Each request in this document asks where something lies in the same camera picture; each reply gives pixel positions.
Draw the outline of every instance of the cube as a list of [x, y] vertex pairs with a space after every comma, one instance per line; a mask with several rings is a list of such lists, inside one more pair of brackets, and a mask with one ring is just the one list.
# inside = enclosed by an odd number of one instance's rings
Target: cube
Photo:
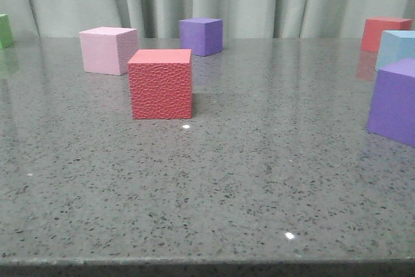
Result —
[[80, 32], [79, 37], [84, 70], [89, 73], [124, 75], [138, 50], [136, 29], [97, 27]]
[[189, 119], [190, 49], [141, 49], [128, 61], [134, 119]]
[[12, 29], [7, 14], [0, 14], [0, 49], [13, 44]]
[[379, 69], [367, 130], [415, 147], [415, 59]]
[[411, 19], [388, 18], [385, 16], [367, 19], [364, 24], [361, 49], [364, 51], [378, 52], [382, 31], [410, 30], [411, 25]]
[[415, 30], [385, 30], [377, 54], [376, 70], [404, 58], [415, 58]]
[[180, 47], [192, 54], [207, 56], [223, 50], [223, 21], [221, 19], [193, 18], [180, 23]]

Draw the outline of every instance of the purple foam block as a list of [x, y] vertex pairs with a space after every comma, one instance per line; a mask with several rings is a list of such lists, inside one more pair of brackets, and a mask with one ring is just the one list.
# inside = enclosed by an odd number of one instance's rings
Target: purple foam block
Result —
[[180, 45], [192, 54], [207, 56], [223, 50], [223, 21], [193, 18], [180, 21]]
[[415, 147], [415, 59], [379, 69], [367, 130]]

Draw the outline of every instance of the textured red cube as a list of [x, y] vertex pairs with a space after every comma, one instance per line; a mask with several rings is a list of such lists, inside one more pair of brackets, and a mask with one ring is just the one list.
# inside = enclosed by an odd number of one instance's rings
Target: textured red cube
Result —
[[363, 51], [378, 52], [384, 30], [410, 30], [411, 19], [377, 16], [366, 20], [364, 24], [362, 46]]
[[140, 49], [128, 61], [134, 119], [189, 119], [192, 110], [190, 49]]

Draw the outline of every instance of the granite countertop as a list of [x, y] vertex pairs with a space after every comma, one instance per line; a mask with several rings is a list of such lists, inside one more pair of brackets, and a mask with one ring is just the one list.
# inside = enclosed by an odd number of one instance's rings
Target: granite countertop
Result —
[[189, 120], [133, 120], [76, 38], [0, 50], [0, 263], [414, 259], [415, 148], [365, 131], [359, 48], [193, 56]]

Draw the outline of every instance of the textured surface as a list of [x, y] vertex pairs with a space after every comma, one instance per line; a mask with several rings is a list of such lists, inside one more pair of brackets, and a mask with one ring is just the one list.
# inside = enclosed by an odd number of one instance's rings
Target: textured surface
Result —
[[80, 32], [79, 37], [84, 70], [90, 73], [124, 75], [138, 50], [136, 29], [98, 27]]
[[389, 18], [378, 16], [366, 20], [362, 37], [364, 51], [378, 52], [381, 44], [381, 35], [384, 30], [410, 30], [411, 19]]
[[0, 49], [13, 44], [12, 29], [7, 14], [0, 14]]
[[298, 276], [281, 261], [309, 263], [306, 276], [334, 269], [325, 260], [346, 263], [346, 276], [415, 270], [415, 148], [367, 133], [374, 83], [355, 78], [360, 40], [235, 40], [194, 56], [186, 121], [133, 120], [128, 77], [85, 74], [76, 38], [10, 49], [0, 272], [31, 261], [88, 273], [128, 259], [217, 263], [194, 268], [210, 276], [223, 261], [238, 276]]
[[134, 119], [189, 119], [192, 112], [191, 51], [141, 49], [128, 62]]
[[415, 59], [382, 67], [373, 94], [368, 131], [415, 147]]
[[192, 18], [180, 23], [180, 45], [192, 49], [198, 56], [219, 53], [223, 49], [223, 21], [221, 19]]
[[384, 31], [377, 54], [376, 70], [404, 58], [415, 58], [415, 30]]

